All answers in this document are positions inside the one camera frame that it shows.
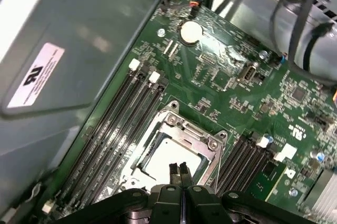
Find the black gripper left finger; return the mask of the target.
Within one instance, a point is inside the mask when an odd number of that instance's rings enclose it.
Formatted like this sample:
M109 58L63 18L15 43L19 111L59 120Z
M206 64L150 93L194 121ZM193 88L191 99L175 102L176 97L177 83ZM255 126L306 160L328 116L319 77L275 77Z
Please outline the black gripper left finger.
M179 168L170 164L170 184L150 193L132 188L58 219L55 223L180 223Z

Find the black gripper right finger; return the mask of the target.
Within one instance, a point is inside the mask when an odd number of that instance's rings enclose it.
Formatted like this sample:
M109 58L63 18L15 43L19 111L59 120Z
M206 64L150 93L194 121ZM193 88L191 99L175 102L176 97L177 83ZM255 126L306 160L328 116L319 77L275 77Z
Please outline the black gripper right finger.
M294 213L230 190L218 197L211 189L195 185L190 169L182 163L188 223L313 223Z

